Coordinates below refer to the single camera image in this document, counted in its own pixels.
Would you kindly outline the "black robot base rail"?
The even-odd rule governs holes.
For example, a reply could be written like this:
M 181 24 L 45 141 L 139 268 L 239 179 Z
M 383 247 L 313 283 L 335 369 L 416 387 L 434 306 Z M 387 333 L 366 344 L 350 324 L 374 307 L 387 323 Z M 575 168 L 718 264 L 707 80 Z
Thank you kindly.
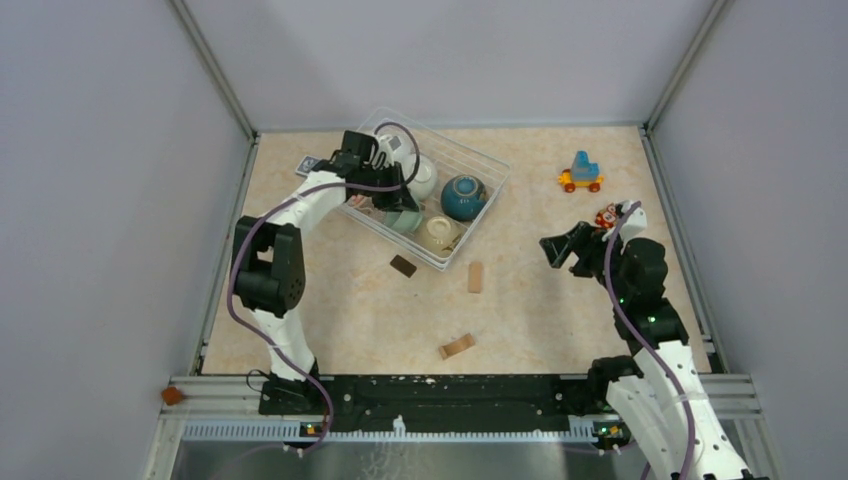
M 336 375 L 309 381 L 271 377 L 260 391 L 266 416 L 315 416 L 332 433 L 565 432 L 579 417 L 611 413 L 584 375 Z

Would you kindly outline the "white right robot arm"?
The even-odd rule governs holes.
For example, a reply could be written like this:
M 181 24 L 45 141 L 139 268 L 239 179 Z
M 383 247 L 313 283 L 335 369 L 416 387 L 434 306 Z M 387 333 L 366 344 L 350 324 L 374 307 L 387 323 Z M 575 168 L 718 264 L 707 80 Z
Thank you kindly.
M 666 249 L 655 240 L 627 242 L 577 223 L 540 239 L 549 265 L 606 288 L 613 320 L 629 355 L 597 359 L 586 397 L 618 414 L 658 479 L 752 479 L 755 474 L 722 427 L 694 365 L 690 339 L 665 296 Z

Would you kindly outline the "light green celadon bowl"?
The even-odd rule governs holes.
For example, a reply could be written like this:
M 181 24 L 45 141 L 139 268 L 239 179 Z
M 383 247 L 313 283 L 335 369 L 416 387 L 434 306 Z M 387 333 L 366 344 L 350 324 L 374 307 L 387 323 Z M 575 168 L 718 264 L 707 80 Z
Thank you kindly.
M 423 214 L 420 211 L 387 212 L 383 224 L 396 233 L 406 234 L 414 232 L 422 220 Z

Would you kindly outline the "white orange pattern bowl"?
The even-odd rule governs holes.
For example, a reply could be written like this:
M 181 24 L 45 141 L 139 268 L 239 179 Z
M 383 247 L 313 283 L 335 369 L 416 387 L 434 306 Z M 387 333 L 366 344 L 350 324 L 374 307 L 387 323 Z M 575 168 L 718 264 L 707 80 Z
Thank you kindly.
M 348 200 L 347 205 L 357 210 L 371 209 L 373 207 L 371 199 L 365 195 L 354 195 Z

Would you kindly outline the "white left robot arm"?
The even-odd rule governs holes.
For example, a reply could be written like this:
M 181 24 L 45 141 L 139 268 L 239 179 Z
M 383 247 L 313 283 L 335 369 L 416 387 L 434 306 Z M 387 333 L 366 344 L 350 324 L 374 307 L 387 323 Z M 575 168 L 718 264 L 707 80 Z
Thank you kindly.
M 297 413 L 319 404 L 320 386 L 309 379 L 316 365 L 302 328 L 298 305 L 305 292 L 303 243 L 324 217 L 354 198 L 370 199 L 384 212 L 417 212 L 410 184 L 421 165 L 419 144 L 398 124 L 412 149 L 413 168 L 405 172 L 402 141 L 378 125 L 373 133 L 347 130 L 341 146 L 316 161 L 302 184 L 263 216 L 241 217 L 235 227 L 226 300 L 239 299 L 254 320 L 232 317 L 267 343 L 271 372 L 287 381 L 283 401 Z

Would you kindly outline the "large white bowl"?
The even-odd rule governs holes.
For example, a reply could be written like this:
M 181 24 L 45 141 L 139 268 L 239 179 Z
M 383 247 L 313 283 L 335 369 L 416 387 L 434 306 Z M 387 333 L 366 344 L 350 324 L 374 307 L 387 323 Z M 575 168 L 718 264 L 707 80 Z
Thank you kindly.
M 415 167 L 415 162 L 415 154 L 410 154 L 401 161 L 404 179 L 408 179 L 412 174 Z M 425 155 L 421 155 L 418 163 L 417 173 L 407 184 L 407 189 L 416 201 L 423 202 L 430 195 L 433 194 L 433 191 L 435 190 L 437 185 L 437 181 L 438 172 L 433 162 Z

